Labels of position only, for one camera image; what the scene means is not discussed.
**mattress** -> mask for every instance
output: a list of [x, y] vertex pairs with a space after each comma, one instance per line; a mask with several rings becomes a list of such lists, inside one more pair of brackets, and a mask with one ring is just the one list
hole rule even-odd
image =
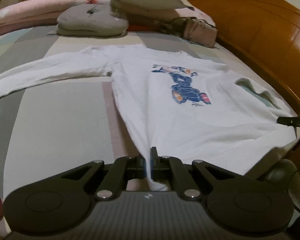
[[[0, 36], [0, 73], [15, 66], [88, 46], [145, 44], [162, 51], [185, 51], [193, 57], [225, 63], [268, 90], [274, 89], [233, 54], [216, 44], [209, 49], [178, 37], [152, 32], [129, 32], [112, 39], [47, 35], [55, 26], [39, 26]], [[257, 178], [300, 139], [273, 149], [249, 172]], [[68, 79], [17, 91], [0, 98], [0, 197], [18, 187], [45, 179], [96, 159], [113, 163], [138, 154], [117, 112], [111, 77]], [[131, 181], [129, 190], [147, 190], [145, 181]], [[4, 220], [0, 234], [9, 230]]]

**pink floral pillow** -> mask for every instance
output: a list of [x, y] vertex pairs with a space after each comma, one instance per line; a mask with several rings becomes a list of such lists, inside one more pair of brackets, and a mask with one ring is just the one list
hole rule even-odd
[[27, 0], [0, 9], [0, 24], [22, 18], [63, 12], [79, 4], [106, 4], [109, 0]]

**black cable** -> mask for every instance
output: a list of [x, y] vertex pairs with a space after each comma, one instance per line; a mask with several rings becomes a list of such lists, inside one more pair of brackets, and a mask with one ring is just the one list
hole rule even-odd
[[205, 22], [207, 25], [209, 25], [210, 27], [212, 28], [216, 28], [214, 25], [211, 25], [209, 24], [206, 20], [203, 20], [203, 19], [198, 19], [197, 17], [195, 16], [185, 16], [185, 17], [178, 17], [178, 18], [174, 18], [170, 23], [173, 23], [175, 20], [178, 20], [178, 19], [185, 19], [185, 20], [198, 20], [198, 21], [203, 21]]
[[[289, 182], [288, 182], [288, 186], [287, 186], [287, 189], [286, 189], [286, 191], [287, 191], [288, 194], [289, 194], [289, 192], [288, 192], [288, 191], [289, 191], [289, 185], [290, 185], [290, 183], [291, 183], [291, 181], [292, 181], [294, 175], [296, 175], [299, 171], [300, 171], [300, 169], [296, 170], [296, 171], [291, 175], [291, 178], [290, 178], [290, 180], [289, 180]], [[297, 211], [300, 213], [300, 208], [298, 208], [295, 204], [294, 204], [294, 209], [297, 210]]]

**wooden headboard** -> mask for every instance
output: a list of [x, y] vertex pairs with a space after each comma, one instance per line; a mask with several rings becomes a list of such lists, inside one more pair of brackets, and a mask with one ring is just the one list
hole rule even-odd
[[189, 0], [218, 42], [271, 84], [300, 116], [300, 10], [285, 0]]

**blue cartoon figure print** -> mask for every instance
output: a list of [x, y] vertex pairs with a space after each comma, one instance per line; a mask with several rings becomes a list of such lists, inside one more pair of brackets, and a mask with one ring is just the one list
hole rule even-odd
[[185, 103], [187, 100], [192, 101], [193, 106], [202, 106], [199, 102], [211, 105], [206, 93], [200, 92], [191, 86], [192, 77], [197, 76], [197, 72], [191, 72], [190, 69], [184, 67], [168, 67], [162, 65], [153, 65], [155, 69], [152, 72], [167, 73], [172, 77], [175, 84], [171, 86], [173, 99], [178, 103]]

